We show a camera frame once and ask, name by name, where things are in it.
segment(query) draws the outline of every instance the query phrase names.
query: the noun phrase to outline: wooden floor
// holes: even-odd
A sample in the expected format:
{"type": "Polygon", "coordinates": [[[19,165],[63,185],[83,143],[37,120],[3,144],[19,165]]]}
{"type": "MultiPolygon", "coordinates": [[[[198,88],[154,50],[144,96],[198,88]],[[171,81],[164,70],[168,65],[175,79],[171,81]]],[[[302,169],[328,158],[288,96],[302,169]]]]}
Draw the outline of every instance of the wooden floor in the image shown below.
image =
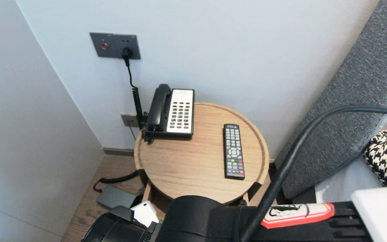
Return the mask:
{"type": "MultiPolygon", "coordinates": [[[[77,207],[69,227],[62,238],[62,242],[80,241],[96,219],[108,211],[105,207],[102,207],[96,202],[100,193],[95,192],[92,189],[95,182],[101,177],[116,178],[125,176],[132,173],[134,170],[135,164],[133,157],[106,155],[77,207]]],[[[112,185],[134,195],[140,195],[144,192],[144,186],[138,176],[131,180],[112,185]]],[[[99,184],[97,185],[97,188],[101,189],[105,186],[105,184],[99,184]]],[[[158,219],[163,220],[165,212],[170,204],[170,199],[166,198],[161,193],[155,192],[153,204],[157,211],[158,219]]]]}

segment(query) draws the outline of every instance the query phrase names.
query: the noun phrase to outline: wall switch plate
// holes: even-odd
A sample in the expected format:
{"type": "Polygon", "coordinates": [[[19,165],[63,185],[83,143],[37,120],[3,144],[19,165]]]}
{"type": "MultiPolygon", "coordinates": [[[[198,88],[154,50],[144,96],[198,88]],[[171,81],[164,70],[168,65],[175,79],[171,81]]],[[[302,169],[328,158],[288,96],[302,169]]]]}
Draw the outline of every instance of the wall switch plate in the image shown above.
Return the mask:
{"type": "Polygon", "coordinates": [[[128,47],[132,50],[130,59],[141,59],[135,34],[89,33],[99,57],[122,58],[122,50],[128,47]]]}
{"type": "Polygon", "coordinates": [[[136,115],[122,114],[123,124],[125,126],[138,127],[138,121],[136,115]]]}

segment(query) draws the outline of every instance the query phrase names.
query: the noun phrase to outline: tv remote control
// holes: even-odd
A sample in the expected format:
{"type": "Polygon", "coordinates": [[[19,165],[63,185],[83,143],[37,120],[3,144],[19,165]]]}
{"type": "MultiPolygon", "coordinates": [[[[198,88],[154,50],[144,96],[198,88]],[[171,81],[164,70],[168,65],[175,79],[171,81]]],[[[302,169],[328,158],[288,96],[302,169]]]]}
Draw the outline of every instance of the tv remote control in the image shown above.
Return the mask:
{"type": "Polygon", "coordinates": [[[223,150],[225,178],[243,180],[245,174],[243,151],[241,149],[240,126],[236,124],[224,124],[223,150]]]}

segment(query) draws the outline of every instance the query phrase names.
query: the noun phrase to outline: white sheet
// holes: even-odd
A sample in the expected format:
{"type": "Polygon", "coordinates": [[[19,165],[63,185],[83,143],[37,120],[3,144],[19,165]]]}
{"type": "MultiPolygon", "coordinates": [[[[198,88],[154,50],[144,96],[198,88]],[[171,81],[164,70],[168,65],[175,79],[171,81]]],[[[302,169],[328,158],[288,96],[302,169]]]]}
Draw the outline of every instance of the white sheet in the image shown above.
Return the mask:
{"type": "Polygon", "coordinates": [[[315,185],[316,202],[350,201],[356,190],[382,187],[364,157],[360,155],[348,167],[315,185]]]}

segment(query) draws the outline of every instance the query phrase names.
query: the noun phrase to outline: white wall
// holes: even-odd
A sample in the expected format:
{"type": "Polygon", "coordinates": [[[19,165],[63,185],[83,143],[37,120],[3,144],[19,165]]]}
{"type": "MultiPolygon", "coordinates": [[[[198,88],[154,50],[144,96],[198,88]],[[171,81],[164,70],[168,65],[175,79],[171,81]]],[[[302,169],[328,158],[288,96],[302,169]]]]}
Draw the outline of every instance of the white wall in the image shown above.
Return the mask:
{"type": "Polygon", "coordinates": [[[102,156],[16,2],[0,0],[0,241],[59,241],[102,156]]]}
{"type": "Polygon", "coordinates": [[[234,108],[271,158],[311,108],[378,0],[17,0],[37,40],[104,147],[133,148],[135,113],[122,60],[98,58],[89,32],[137,34],[131,61],[148,111],[155,88],[193,88],[234,108]]]}

